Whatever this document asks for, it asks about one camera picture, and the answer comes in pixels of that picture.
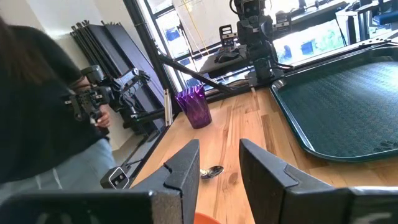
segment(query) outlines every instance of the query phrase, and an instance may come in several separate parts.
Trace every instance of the dark hair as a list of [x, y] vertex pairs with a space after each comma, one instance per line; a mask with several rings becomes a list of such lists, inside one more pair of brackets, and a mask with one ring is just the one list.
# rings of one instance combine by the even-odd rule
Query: dark hair
[[53, 75], [34, 40], [16, 36], [13, 29], [0, 17], [0, 64], [8, 74], [22, 82], [40, 84]]

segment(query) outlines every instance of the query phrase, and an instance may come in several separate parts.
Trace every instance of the black shirt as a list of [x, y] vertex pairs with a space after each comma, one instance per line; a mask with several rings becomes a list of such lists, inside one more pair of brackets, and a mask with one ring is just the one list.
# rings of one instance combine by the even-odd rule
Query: black shirt
[[35, 44], [57, 78], [18, 85], [0, 68], [0, 183], [50, 170], [104, 137], [89, 120], [76, 121], [62, 101], [67, 86], [81, 78], [68, 55], [37, 29], [12, 29]]

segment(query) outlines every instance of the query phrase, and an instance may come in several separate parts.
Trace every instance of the hand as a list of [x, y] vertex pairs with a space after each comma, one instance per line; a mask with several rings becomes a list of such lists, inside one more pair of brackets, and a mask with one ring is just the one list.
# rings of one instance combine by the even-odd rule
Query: hand
[[110, 120], [110, 115], [109, 115], [109, 111], [107, 109], [107, 107], [105, 105], [101, 105], [99, 106], [99, 110], [102, 113], [102, 117], [100, 117], [97, 120], [97, 123], [95, 124], [95, 126], [97, 127], [101, 127], [101, 128], [107, 128], [111, 125], [111, 120]]

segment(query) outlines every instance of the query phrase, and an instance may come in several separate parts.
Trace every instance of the person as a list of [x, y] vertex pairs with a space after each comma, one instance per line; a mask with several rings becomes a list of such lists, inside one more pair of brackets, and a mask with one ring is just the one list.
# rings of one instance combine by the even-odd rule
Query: person
[[116, 166], [106, 136], [109, 112], [96, 126], [77, 121], [62, 101], [88, 81], [43, 32], [0, 19], [0, 203], [30, 190], [101, 189]]

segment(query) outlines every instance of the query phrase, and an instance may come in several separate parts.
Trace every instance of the blue jeans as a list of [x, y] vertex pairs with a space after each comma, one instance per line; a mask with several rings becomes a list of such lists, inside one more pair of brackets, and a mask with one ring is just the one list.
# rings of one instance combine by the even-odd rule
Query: blue jeans
[[115, 166], [109, 142], [101, 139], [52, 170], [28, 179], [0, 184], [0, 203], [19, 192], [102, 189], [101, 178]]

